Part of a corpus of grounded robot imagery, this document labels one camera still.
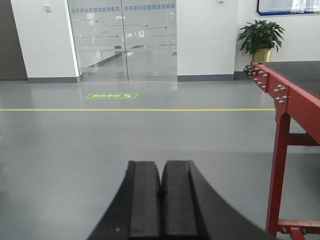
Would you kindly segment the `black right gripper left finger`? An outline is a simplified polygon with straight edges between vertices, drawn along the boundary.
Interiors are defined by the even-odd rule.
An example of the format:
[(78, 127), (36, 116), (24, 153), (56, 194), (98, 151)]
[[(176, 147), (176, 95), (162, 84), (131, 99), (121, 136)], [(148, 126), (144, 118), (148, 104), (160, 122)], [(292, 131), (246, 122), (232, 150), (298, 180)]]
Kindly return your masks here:
[(160, 237), (160, 179), (153, 161), (129, 161), (122, 183), (89, 240)]

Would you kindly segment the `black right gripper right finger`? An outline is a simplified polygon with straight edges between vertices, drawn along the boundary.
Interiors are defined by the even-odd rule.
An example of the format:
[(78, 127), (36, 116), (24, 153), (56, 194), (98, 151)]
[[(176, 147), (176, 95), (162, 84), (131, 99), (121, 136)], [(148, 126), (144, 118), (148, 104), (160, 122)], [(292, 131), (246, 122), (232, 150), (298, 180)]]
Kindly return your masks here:
[(231, 207), (193, 161), (166, 162), (161, 183), (165, 240), (273, 240)]

